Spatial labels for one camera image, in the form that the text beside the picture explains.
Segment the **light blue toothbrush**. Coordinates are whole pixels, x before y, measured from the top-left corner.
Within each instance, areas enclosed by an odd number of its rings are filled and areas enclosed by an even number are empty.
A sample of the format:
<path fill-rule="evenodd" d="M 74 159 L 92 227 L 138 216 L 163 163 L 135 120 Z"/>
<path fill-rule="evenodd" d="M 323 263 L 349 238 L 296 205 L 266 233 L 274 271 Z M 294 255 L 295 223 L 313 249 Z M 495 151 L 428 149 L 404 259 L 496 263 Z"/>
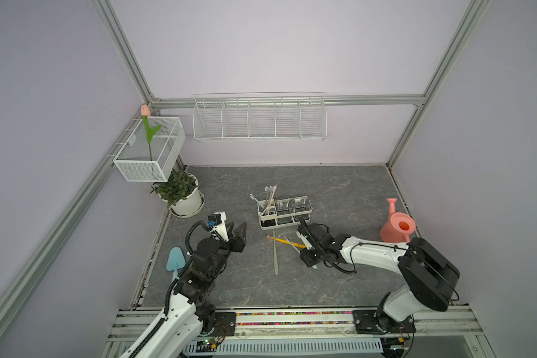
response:
<path fill-rule="evenodd" d="M 249 197 L 255 201 L 257 203 L 257 206 L 259 208 L 259 211 L 264 211 L 265 210 L 265 204 L 262 203 L 262 201 L 259 201 L 253 194 L 250 194 Z"/>
<path fill-rule="evenodd" d="M 283 240 L 285 240 L 290 246 L 292 246 L 293 249 L 294 249 L 294 250 L 298 253 L 298 255 L 302 258 L 302 256 L 301 256 L 301 251 L 300 251 L 300 249 L 299 249 L 297 246 L 294 245 L 295 243 L 292 243 L 292 242 L 288 239 L 287 236 L 283 236 Z M 313 269 L 317 269 L 317 266 L 316 266 L 316 265 L 313 265 L 313 266 L 311 266 L 311 267 L 312 267 Z"/>

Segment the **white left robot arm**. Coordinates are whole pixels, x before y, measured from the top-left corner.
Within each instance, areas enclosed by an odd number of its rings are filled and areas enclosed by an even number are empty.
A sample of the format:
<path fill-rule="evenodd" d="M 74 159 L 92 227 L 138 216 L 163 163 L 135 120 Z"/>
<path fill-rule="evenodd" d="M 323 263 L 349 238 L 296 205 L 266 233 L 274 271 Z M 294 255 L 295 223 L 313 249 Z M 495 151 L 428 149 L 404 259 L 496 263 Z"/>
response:
<path fill-rule="evenodd" d="M 229 256 L 246 247 L 247 227 L 215 215 L 192 225 L 184 240 L 189 261 L 170 283 L 163 309 L 123 357 L 179 357 L 199 334 L 213 330 L 216 307 L 207 299 Z"/>

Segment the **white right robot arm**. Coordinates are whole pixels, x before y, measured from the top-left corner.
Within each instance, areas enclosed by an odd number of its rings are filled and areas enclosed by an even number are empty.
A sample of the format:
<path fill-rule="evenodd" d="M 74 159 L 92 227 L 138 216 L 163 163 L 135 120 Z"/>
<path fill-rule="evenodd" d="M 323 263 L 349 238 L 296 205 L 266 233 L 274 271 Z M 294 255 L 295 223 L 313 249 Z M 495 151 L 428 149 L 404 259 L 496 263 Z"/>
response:
<path fill-rule="evenodd" d="M 422 310 L 445 312 L 459 299 L 459 269 L 427 240 L 379 243 L 347 234 L 332 237 L 326 225 L 300 220 L 297 236 L 305 245 L 300 258 L 308 267 L 323 263 L 344 274 L 371 266 L 400 274 L 405 284 L 383 296 L 377 308 L 353 311 L 358 334 L 416 332 L 413 316 Z"/>

